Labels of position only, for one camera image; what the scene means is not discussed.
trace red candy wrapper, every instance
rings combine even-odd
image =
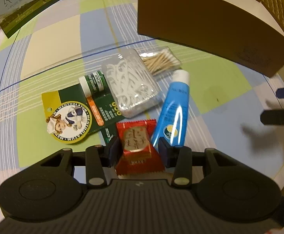
[[[165,170],[149,140],[156,127],[155,119],[117,123],[116,126],[123,145],[123,155],[116,166],[118,175]]]

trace orange label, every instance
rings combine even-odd
[[[91,110],[92,110],[92,112],[94,114],[94,117],[95,117],[96,122],[98,123],[98,125],[99,126],[104,125],[104,121],[103,121],[103,119],[102,119],[102,117],[101,117],[101,115],[99,113],[99,110],[97,109],[96,104],[94,103],[92,97],[88,97],[87,100],[88,100],[88,103],[90,105],[90,108],[91,108]]]

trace ribbed gray surface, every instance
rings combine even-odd
[[[263,234],[278,227],[268,219],[237,224],[202,210],[186,190],[165,180],[113,180],[103,190],[91,190],[69,214],[45,223],[5,219],[0,234]]]

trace tube of cream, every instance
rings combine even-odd
[[[152,136],[152,145],[158,150],[158,139],[164,137],[171,146],[184,145],[188,121],[190,75],[179,69],[172,75],[172,82]]]

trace cardboard box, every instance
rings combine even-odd
[[[201,49],[273,76],[284,27],[259,0],[138,0],[138,33]]]

